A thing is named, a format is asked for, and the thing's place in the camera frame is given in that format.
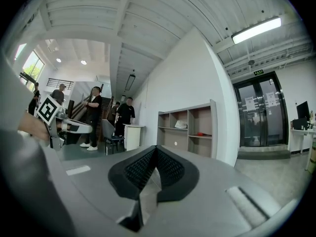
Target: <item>fluorescent light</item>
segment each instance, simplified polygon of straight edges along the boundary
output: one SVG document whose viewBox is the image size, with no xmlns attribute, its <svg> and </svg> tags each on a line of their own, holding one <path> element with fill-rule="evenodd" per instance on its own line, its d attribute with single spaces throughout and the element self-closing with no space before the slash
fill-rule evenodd
<svg viewBox="0 0 316 237">
<path fill-rule="evenodd" d="M 239 33 L 232 35 L 235 44 L 238 44 L 244 40 L 252 38 L 258 34 L 264 33 L 266 31 L 272 30 L 274 28 L 281 26 L 281 19 L 279 17 L 270 19 L 268 21 L 259 23 L 248 29 L 245 29 Z"/>
<path fill-rule="evenodd" d="M 132 87 L 132 84 L 135 80 L 136 76 L 135 75 L 129 75 L 129 78 L 127 80 L 126 86 L 125 86 L 125 90 L 130 90 L 130 88 Z"/>
</svg>

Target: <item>person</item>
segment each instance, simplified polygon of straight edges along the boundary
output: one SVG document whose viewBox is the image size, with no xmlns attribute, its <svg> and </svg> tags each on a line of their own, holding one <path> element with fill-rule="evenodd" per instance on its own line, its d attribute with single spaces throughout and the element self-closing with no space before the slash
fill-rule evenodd
<svg viewBox="0 0 316 237">
<path fill-rule="evenodd" d="M 65 90 L 65 88 L 66 88 L 66 86 L 63 83 L 61 83 L 59 85 L 59 89 L 54 90 L 51 93 L 51 95 L 50 95 L 60 105 L 63 105 L 63 102 L 64 102 L 64 93 L 63 93 L 63 91 Z"/>
<path fill-rule="evenodd" d="M 132 124 L 135 118 L 135 111 L 132 107 L 133 99 L 129 97 L 126 104 L 121 104 L 115 117 L 115 136 L 124 136 L 125 125 Z"/>
<path fill-rule="evenodd" d="M 88 151 L 98 150 L 96 129 L 102 106 L 102 97 L 100 96 L 100 93 L 101 88 L 96 86 L 92 89 L 92 96 L 94 96 L 94 98 L 89 102 L 83 101 L 83 105 L 87 107 L 87 124 L 92 126 L 92 132 L 86 135 L 85 142 L 81 143 L 80 146 L 87 148 Z"/>
<path fill-rule="evenodd" d="M 119 106 L 120 106 L 120 102 L 116 102 L 109 112 L 107 120 L 112 124 L 112 126 L 115 126 L 115 117 L 117 115 L 117 109 Z"/>
<path fill-rule="evenodd" d="M 29 108 L 28 108 L 28 111 L 29 111 L 29 114 L 33 115 L 34 116 L 34 111 L 35 111 L 35 108 L 36 108 L 36 105 L 37 105 L 37 101 L 40 97 L 40 91 L 39 91 L 39 83 L 36 82 L 35 85 L 34 85 L 34 96 L 33 96 L 33 99 L 31 100 L 30 104 L 29 104 Z"/>
</svg>

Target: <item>red object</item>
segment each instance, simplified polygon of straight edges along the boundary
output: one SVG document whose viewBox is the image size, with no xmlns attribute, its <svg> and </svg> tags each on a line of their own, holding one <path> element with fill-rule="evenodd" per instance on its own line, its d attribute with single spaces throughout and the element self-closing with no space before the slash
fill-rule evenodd
<svg viewBox="0 0 316 237">
<path fill-rule="evenodd" d="M 198 136 L 210 136 L 209 134 L 202 133 L 202 132 L 198 132 L 197 135 L 198 135 Z"/>
</svg>

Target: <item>paper notice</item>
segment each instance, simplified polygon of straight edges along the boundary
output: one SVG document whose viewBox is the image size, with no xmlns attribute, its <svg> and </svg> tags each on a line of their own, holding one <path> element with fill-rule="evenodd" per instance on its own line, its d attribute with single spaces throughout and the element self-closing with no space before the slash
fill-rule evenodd
<svg viewBox="0 0 316 237">
<path fill-rule="evenodd" d="M 248 112 L 256 109 L 255 101 L 253 100 L 253 97 L 246 97 L 245 102 L 246 102 L 246 108 Z"/>
<path fill-rule="evenodd" d="M 276 106 L 277 100 L 274 92 L 266 93 L 269 107 Z"/>
</svg>

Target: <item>green tree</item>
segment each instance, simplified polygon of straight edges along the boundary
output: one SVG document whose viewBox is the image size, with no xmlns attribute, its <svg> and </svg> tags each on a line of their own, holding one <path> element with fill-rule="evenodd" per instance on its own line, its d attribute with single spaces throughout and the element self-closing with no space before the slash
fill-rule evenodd
<svg viewBox="0 0 316 237">
<path fill-rule="evenodd" d="M 32 77 L 34 80 L 36 80 L 40 75 L 40 68 L 35 67 L 35 64 L 32 64 L 25 68 L 23 71 L 24 73 L 28 74 L 30 77 Z"/>
</svg>

